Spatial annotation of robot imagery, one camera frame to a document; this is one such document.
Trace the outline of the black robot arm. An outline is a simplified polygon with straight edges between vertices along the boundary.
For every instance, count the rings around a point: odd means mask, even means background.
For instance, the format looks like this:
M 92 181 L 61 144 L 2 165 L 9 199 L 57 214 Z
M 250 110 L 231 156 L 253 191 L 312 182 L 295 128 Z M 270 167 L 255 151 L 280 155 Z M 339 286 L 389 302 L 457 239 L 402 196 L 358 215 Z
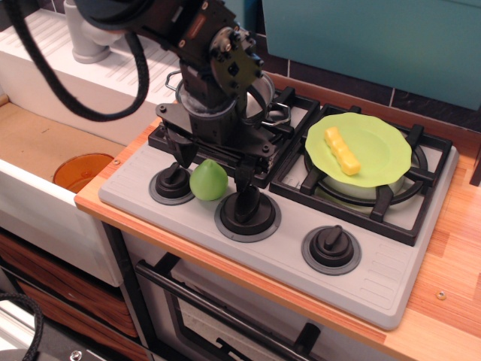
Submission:
M 238 156 L 239 193 L 274 151 L 259 131 L 274 91 L 256 42 L 223 1 L 78 1 L 81 16 L 108 32 L 140 35 L 177 54 L 177 103 L 157 107 L 176 160 L 187 168 L 200 147 Z

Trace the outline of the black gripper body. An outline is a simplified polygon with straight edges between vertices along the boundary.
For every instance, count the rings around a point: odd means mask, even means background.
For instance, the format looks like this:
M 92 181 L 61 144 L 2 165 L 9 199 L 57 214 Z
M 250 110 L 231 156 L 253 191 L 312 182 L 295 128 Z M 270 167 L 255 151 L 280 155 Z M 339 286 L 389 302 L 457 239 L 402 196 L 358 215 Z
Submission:
M 195 120 L 191 122 L 193 129 L 187 132 L 170 123 L 164 127 L 165 140 L 167 143 L 167 151 L 173 155 L 171 149 L 171 135 L 177 133 L 198 146 L 208 143 L 218 147 L 219 150 L 237 149 L 240 151 L 240 160 L 246 157 L 256 158 L 256 163 L 268 159 L 274 152 L 274 146 L 268 138 L 259 132 L 259 128 L 236 121 L 232 116 L 226 121 L 215 122 L 212 126 L 207 125 L 205 121 Z

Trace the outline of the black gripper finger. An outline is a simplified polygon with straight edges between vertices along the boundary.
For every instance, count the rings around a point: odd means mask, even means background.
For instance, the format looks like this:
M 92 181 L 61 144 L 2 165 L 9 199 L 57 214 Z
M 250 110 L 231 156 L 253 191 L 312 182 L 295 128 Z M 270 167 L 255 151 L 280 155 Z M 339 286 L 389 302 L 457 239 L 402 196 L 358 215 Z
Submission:
M 238 193 L 244 192 L 252 183 L 256 172 L 256 158 L 246 157 L 236 166 L 234 182 Z
M 194 161 L 199 146 L 194 142 L 177 133 L 171 135 L 171 149 L 174 158 L 183 168 L 188 168 Z

